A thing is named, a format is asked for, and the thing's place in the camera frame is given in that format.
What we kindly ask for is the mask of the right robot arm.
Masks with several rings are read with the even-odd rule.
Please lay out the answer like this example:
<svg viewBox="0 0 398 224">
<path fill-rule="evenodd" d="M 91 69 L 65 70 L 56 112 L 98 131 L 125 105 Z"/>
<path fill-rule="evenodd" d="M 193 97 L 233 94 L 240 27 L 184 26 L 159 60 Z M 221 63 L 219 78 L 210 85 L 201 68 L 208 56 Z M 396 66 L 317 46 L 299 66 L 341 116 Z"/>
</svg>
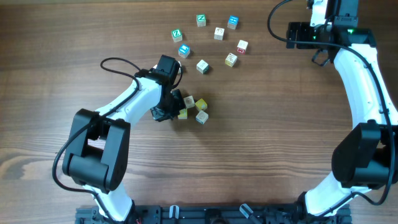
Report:
<svg viewBox="0 0 398 224">
<path fill-rule="evenodd" d="M 331 173 L 301 198 L 306 219 L 336 216 L 356 197 L 385 202 L 397 182 L 397 109 L 382 80 L 370 29 L 290 22 L 287 48 L 327 52 L 343 81 L 353 128 L 333 151 Z"/>
</svg>

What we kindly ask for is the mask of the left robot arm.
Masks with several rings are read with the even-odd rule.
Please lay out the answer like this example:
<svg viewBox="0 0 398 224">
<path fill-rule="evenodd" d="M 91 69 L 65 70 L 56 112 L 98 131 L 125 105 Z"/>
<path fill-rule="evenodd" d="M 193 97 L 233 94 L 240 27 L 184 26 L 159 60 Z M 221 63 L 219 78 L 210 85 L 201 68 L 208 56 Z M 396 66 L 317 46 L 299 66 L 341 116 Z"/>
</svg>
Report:
<svg viewBox="0 0 398 224">
<path fill-rule="evenodd" d="M 147 112 L 153 119 L 173 119 L 183 108 L 177 89 L 179 69 L 141 70 L 115 100 L 95 111 L 81 109 L 53 167 L 79 185 L 77 192 L 91 194 L 105 223 L 134 223 L 135 204 L 122 179 L 127 169 L 131 128 Z"/>
</svg>

